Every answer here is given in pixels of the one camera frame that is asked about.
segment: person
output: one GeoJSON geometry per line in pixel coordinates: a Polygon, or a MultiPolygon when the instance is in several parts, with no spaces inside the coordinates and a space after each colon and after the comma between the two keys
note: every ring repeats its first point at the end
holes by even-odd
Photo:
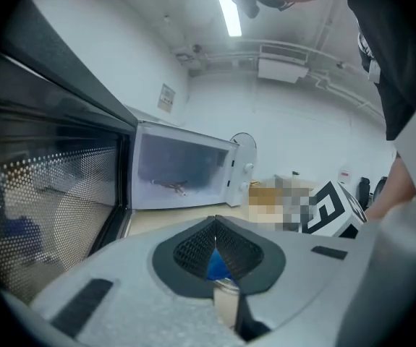
{"type": "MultiPolygon", "coordinates": [[[[257,0],[270,7],[312,0],[257,0]]],[[[362,66],[381,97],[386,139],[395,140],[416,111],[416,0],[347,0],[360,29],[362,66]]],[[[382,219],[395,205],[411,200],[415,185],[397,153],[378,199],[365,211],[382,219]]]]}

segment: fluorescent light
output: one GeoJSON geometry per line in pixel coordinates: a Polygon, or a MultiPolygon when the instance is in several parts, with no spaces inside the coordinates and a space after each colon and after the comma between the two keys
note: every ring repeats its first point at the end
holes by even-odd
{"type": "Polygon", "coordinates": [[[232,0],[219,0],[221,3],[222,13],[224,13],[225,24],[229,35],[241,36],[242,28],[239,24],[238,8],[232,0]]]}

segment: black mesh vent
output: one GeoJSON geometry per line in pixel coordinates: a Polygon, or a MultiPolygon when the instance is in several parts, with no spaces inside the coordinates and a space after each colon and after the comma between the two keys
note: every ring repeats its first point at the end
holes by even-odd
{"type": "Polygon", "coordinates": [[[24,302],[83,260],[116,202],[116,147],[0,165],[0,281],[24,302]]]}
{"type": "Polygon", "coordinates": [[[216,246],[215,237],[216,223],[212,223],[175,248],[175,262],[189,273],[205,279],[209,259],[216,246]]]}
{"type": "Polygon", "coordinates": [[[258,245],[222,223],[217,225],[216,247],[235,280],[240,280],[250,273],[260,264],[264,256],[258,245]]]}

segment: ceiling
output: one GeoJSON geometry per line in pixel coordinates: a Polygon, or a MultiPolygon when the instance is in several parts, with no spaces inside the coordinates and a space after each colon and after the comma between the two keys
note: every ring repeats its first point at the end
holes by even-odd
{"type": "Polygon", "coordinates": [[[174,54],[188,51],[194,54],[191,50],[194,44],[201,45],[210,54],[219,47],[225,50],[226,45],[235,51],[238,50],[236,43],[241,40],[285,42],[326,53],[332,60],[310,51],[315,68],[327,74],[329,69],[332,80],[335,77],[339,85],[362,96],[381,113],[376,88],[367,81],[360,66],[357,21],[346,0],[295,4],[285,12],[261,7],[254,20],[240,12],[241,39],[228,36],[218,0],[124,1],[163,38],[174,54]],[[339,62],[345,64],[344,69],[341,66],[336,69],[339,62]]]}

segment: black rubber pad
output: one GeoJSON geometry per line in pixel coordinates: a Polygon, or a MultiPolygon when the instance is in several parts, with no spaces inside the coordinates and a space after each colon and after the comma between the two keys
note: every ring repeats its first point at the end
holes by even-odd
{"type": "Polygon", "coordinates": [[[322,254],[323,256],[335,258],[341,261],[344,260],[344,258],[346,258],[346,255],[347,255],[346,251],[341,251],[339,249],[333,249],[333,248],[322,247],[322,246],[313,247],[310,251],[314,253],[322,254]]]}
{"type": "Polygon", "coordinates": [[[51,324],[70,337],[75,337],[90,319],[113,283],[104,279],[91,280],[53,318],[51,324]]]}

